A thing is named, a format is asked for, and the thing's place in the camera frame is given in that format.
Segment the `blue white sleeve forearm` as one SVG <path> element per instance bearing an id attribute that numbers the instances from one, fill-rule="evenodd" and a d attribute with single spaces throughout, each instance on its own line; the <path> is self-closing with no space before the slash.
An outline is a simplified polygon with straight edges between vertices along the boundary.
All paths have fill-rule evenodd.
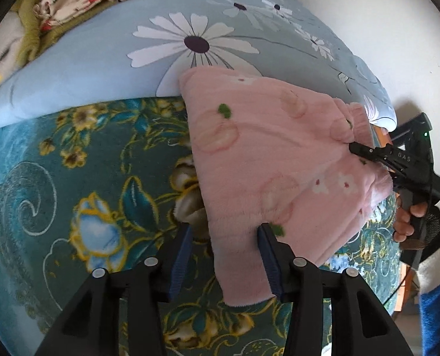
<path id="1" fill-rule="evenodd" d="M 420 263 L 420 316 L 424 355 L 440 355 L 440 236 Z"/>

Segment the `person right hand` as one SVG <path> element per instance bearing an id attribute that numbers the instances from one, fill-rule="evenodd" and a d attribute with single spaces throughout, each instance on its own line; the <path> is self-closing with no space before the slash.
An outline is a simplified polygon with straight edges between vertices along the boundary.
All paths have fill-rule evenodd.
<path id="1" fill-rule="evenodd" d="M 394 221 L 394 234 L 393 239 L 397 243 L 402 243 L 407 237 L 414 234 L 415 229 L 411 226 L 411 216 L 416 218 L 422 218 L 425 216 L 428 209 L 427 203 L 419 203 L 411 206 L 408 211 L 402 207 L 402 199 L 397 199 L 397 212 Z"/>

